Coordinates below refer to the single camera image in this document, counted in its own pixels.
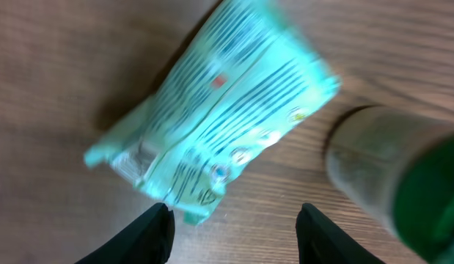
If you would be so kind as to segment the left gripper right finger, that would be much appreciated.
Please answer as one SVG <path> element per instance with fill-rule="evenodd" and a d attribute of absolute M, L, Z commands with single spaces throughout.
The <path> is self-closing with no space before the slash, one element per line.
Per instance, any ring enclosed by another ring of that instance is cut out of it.
<path fill-rule="evenodd" d="M 296 218 L 300 264 L 384 264 L 310 203 Z"/>

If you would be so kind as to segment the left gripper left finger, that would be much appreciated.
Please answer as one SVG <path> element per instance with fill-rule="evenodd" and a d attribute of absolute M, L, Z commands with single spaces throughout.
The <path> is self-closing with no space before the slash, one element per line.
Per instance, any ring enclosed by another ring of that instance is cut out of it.
<path fill-rule="evenodd" d="M 174 212 L 156 203 L 77 264 L 164 264 L 174 237 Z"/>

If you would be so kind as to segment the green lid jar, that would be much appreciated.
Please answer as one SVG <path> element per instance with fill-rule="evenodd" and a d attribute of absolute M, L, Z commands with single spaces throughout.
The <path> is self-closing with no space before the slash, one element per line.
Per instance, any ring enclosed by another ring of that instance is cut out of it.
<path fill-rule="evenodd" d="M 427 263 L 454 263 L 454 123 L 383 106 L 341 116 L 333 184 Z"/>

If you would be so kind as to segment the mint green wipes pack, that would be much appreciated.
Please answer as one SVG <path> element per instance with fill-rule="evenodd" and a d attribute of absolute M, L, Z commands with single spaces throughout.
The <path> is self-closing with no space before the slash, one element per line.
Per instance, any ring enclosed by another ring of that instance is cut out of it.
<path fill-rule="evenodd" d="M 201 224 L 250 161 L 340 82 L 271 1 L 225 0 L 159 90 L 85 153 Z"/>

